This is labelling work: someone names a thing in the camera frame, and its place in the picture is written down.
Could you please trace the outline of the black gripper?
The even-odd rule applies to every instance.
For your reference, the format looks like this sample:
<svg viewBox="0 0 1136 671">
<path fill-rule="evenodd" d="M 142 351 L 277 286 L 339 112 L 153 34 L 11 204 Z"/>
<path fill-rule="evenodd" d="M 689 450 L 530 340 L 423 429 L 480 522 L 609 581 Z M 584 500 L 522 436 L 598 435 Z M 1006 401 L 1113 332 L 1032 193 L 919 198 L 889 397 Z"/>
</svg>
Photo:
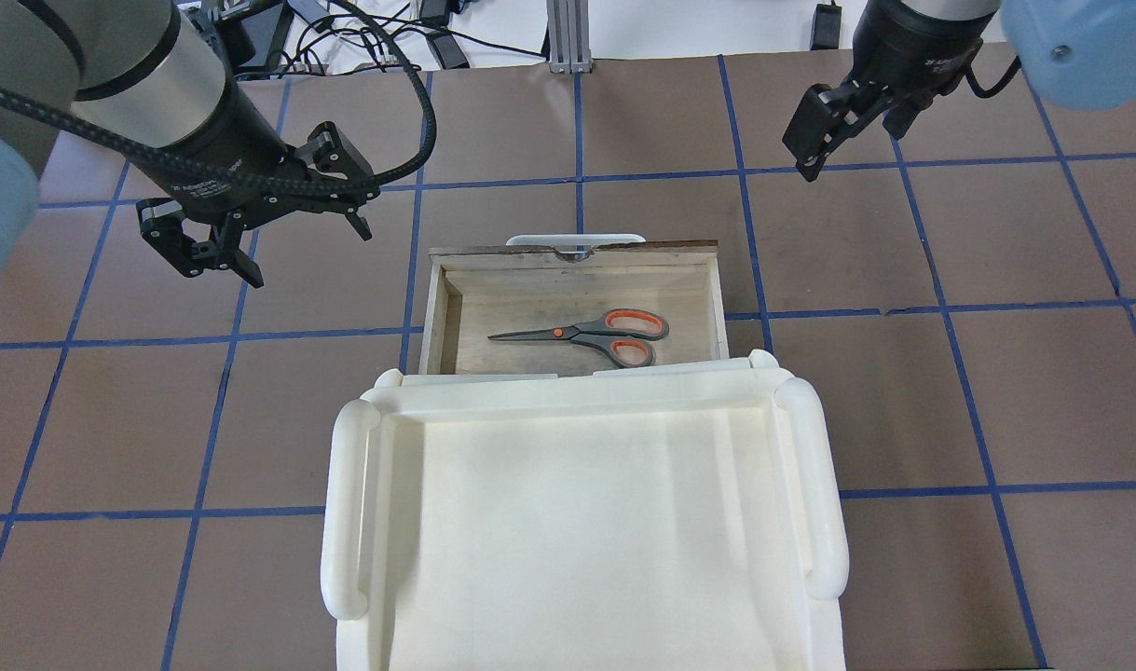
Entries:
<svg viewBox="0 0 1136 671">
<path fill-rule="evenodd" d="M 340 212 L 360 238 L 373 238 L 362 207 L 381 187 L 345 133 L 325 120 L 302 145 L 287 144 L 236 84 L 200 129 L 131 162 L 174 199 L 137 202 L 139 232 L 186 279 L 222 270 L 262 288 L 261 268 L 240 248 L 244 230 L 299 210 Z M 186 216 L 209 225 L 207 240 L 185 234 Z"/>
</svg>

